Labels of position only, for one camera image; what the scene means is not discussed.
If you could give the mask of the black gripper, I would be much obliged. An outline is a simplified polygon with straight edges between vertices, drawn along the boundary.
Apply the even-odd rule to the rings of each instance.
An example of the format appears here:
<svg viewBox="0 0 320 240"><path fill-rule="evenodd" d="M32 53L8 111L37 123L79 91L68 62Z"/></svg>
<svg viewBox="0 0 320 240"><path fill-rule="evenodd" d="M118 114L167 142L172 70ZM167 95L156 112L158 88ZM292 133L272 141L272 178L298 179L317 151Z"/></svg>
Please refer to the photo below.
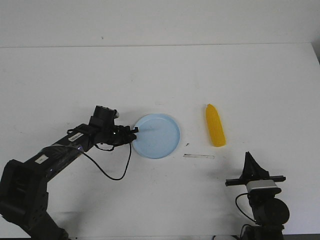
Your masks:
<svg viewBox="0 0 320 240"><path fill-rule="evenodd" d="M89 134L87 145L107 144L110 146L122 146L136 140L137 136L129 133L138 133L139 128L130 129L123 125L115 125L115 119L117 118L117 116L106 118L91 116L89 126L93 127L93 130Z"/></svg>
<svg viewBox="0 0 320 240"><path fill-rule="evenodd" d="M239 178L225 180L225 186L249 185L250 187L274 187L276 183L286 180L283 175L270 176L269 172L263 169L252 157L249 151L245 153L244 167Z"/></svg>

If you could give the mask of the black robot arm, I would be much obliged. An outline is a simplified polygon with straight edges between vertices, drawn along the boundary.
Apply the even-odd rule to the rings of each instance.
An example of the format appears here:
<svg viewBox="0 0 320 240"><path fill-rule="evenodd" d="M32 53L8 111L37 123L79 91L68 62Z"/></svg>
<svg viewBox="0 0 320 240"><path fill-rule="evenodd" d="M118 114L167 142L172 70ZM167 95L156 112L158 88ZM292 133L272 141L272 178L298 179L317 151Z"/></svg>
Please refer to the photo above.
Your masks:
<svg viewBox="0 0 320 240"><path fill-rule="evenodd" d="M0 214L32 240L67 240L68 233L48 214L48 182L92 147L130 144L139 129L92 118L69 129L66 136L44 147L26 162L10 160L0 180Z"/></svg>
<svg viewBox="0 0 320 240"><path fill-rule="evenodd" d="M173 153L180 143L180 137L134 136L130 148L149 159L161 159ZM241 227L239 240L283 240L284 224L290 218L288 206L276 198L281 193L277 183L284 182L283 175L270 175L254 159L245 153L244 166L239 178L226 179L225 185L246 186L246 192L235 197L238 210L254 223Z"/></svg>

